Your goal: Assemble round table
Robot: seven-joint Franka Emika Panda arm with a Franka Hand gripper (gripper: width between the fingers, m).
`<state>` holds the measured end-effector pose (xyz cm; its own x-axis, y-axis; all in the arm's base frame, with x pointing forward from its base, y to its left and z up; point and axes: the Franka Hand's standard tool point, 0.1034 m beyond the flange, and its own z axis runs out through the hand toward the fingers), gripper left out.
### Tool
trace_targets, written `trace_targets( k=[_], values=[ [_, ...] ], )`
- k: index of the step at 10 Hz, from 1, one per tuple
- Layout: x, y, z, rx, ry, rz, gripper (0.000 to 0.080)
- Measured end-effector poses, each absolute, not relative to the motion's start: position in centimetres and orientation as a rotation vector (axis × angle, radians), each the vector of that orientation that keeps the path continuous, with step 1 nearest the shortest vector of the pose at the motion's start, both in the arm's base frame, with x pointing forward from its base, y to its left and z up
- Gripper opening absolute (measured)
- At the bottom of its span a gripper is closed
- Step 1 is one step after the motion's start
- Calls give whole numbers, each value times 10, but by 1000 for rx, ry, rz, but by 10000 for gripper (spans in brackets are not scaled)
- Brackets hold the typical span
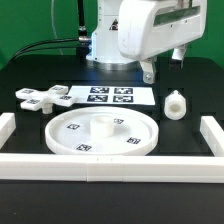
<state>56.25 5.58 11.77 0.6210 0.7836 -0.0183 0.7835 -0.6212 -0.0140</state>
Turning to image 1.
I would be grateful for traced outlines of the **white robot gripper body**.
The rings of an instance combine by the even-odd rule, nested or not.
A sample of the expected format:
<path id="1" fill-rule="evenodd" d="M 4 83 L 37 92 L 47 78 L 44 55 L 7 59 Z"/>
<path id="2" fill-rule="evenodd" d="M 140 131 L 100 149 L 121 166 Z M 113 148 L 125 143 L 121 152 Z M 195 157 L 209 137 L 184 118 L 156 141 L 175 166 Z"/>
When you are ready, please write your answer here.
<path id="1" fill-rule="evenodd" d="M 200 38 L 207 0 L 123 0 L 119 10 L 118 48 L 137 61 Z"/>

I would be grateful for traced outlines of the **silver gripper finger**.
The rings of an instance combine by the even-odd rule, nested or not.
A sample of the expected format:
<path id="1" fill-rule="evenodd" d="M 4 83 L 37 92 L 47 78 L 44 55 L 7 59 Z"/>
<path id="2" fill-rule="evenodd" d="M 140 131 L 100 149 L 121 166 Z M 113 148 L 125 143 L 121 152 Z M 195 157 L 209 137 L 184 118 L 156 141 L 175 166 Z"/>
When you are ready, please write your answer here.
<path id="1" fill-rule="evenodd" d="M 183 67 L 186 50 L 186 45 L 180 45 L 173 50 L 173 54 L 169 62 L 171 69 L 181 69 Z"/>
<path id="2" fill-rule="evenodd" d="M 156 57 L 152 57 L 140 62 L 143 71 L 143 81 L 147 84 L 153 84 L 155 82 L 156 60 Z"/>

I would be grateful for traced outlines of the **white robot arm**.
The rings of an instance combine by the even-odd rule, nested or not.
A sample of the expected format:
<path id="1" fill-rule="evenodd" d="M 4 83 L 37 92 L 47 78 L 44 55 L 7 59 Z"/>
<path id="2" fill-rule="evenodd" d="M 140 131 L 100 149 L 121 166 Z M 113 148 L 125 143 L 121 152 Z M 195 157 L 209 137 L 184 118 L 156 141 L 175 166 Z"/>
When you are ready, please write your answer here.
<path id="1" fill-rule="evenodd" d="M 207 0 L 97 0 L 98 23 L 87 63 L 109 71 L 141 68 L 155 82 L 157 56 L 171 50 L 183 67 L 187 45 L 205 31 Z"/>

